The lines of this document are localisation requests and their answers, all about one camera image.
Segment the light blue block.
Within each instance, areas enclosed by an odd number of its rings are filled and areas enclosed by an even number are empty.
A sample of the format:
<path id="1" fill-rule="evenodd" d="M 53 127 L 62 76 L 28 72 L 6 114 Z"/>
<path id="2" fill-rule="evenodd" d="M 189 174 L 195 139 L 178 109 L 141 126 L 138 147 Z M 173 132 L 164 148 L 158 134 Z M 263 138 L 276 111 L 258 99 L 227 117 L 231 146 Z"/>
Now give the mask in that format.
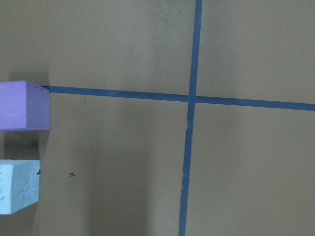
<path id="1" fill-rule="evenodd" d="M 13 214 L 39 201 L 40 160 L 0 161 L 0 213 Z"/>

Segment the purple block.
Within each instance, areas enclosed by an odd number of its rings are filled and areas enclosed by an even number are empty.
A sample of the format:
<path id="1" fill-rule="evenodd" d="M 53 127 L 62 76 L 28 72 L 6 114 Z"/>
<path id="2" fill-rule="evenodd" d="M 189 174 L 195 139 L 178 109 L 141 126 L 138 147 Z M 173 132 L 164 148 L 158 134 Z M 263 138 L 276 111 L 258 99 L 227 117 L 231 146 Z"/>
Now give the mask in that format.
<path id="1" fill-rule="evenodd" d="M 37 131 L 50 128 L 50 92 L 48 89 L 28 81 L 1 82 L 1 131 Z"/>

